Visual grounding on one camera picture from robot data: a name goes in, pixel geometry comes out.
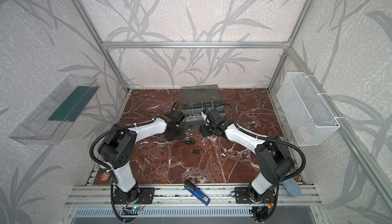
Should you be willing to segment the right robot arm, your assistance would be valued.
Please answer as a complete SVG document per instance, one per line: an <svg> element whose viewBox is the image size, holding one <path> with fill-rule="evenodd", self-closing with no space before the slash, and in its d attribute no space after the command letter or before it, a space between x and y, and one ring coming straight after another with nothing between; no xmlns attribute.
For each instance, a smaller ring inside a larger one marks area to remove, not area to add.
<svg viewBox="0 0 392 224"><path fill-rule="evenodd" d="M217 109L202 111L205 124L201 126L204 137L212 134L244 146L255 154L260 173L248 185L249 197L261 202L268 190L277 188L281 182L301 173L306 166L306 156L302 150L278 137L256 134L220 115Z"/></svg>

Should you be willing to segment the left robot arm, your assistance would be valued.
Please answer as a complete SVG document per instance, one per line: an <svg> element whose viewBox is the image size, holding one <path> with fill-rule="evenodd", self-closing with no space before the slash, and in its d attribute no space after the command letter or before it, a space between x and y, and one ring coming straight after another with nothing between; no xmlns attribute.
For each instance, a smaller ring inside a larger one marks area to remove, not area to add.
<svg viewBox="0 0 392 224"><path fill-rule="evenodd" d="M157 134L163 134L167 141L182 139L180 125L184 120L185 115L174 110L142 123L117 123L93 141L89 155L95 163L109 171L112 187L116 187L118 194L126 202L133 202L140 195L130 167L135 144Z"/></svg>

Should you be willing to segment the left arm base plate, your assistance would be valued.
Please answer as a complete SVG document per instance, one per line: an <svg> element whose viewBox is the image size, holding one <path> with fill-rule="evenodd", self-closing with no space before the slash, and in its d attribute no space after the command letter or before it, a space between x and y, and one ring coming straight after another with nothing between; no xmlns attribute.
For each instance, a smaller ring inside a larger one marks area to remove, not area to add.
<svg viewBox="0 0 392 224"><path fill-rule="evenodd" d="M149 205L153 202L154 193L155 188L153 187L133 188L129 193L125 193L115 187L112 202L115 205L127 203Z"/></svg>

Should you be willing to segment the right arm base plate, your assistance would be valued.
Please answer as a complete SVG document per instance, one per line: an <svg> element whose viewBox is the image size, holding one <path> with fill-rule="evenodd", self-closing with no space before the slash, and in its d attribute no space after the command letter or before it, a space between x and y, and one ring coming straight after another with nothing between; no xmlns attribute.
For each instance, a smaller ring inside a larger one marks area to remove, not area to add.
<svg viewBox="0 0 392 224"><path fill-rule="evenodd" d="M270 205L275 197L275 191L267 189L263 194L257 193L253 188L236 187L234 197L237 204L266 204Z"/></svg>

